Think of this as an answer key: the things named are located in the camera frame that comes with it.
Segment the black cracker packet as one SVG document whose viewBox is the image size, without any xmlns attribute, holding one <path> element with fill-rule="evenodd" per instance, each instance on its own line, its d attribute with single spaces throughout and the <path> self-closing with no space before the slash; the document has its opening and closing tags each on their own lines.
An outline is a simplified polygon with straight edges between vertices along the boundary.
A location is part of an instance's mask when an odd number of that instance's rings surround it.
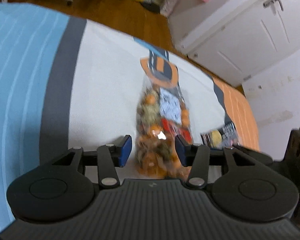
<svg viewBox="0 0 300 240">
<path fill-rule="evenodd" d="M 232 121 L 223 127 L 202 133 L 200 136 L 203 144 L 213 149 L 223 149 L 239 143 L 239 136 Z"/>
</svg>

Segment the clear bag coated peanuts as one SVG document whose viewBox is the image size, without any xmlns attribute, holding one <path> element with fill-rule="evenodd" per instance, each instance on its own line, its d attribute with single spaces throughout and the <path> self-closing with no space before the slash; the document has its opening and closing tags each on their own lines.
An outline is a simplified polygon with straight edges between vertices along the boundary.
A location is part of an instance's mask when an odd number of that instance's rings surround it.
<svg viewBox="0 0 300 240">
<path fill-rule="evenodd" d="M 190 111 L 180 87 L 162 87 L 149 78 L 137 106 L 136 164 L 149 178 L 186 180 L 190 169 L 183 167 L 175 150 L 175 137 L 192 143 Z"/>
</svg>

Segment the striped bed cover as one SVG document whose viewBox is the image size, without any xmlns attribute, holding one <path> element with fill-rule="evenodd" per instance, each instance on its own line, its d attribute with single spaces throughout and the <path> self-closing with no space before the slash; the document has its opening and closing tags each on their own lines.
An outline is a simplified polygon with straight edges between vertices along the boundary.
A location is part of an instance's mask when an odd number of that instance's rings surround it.
<svg viewBox="0 0 300 240">
<path fill-rule="evenodd" d="M 145 67 L 177 68 L 194 142 L 232 121 L 259 149 L 245 97 L 174 53 L 105 25 L 29 3 L 0 3 L 0 232 L 12 181 L 67 149 L 137 136 Z"/>
</svg>

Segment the white wardrobe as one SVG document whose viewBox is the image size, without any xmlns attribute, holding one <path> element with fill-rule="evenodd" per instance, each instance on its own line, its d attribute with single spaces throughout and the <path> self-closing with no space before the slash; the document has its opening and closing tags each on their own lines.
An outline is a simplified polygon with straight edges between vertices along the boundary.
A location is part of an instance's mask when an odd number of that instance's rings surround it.
<svg viewBox="0 0 300 240">
<path fill-rule="evenodd" d="M 300 0 L 179 0 L 176 50 L 232 86 L 300 49 Z"/>
</svg>

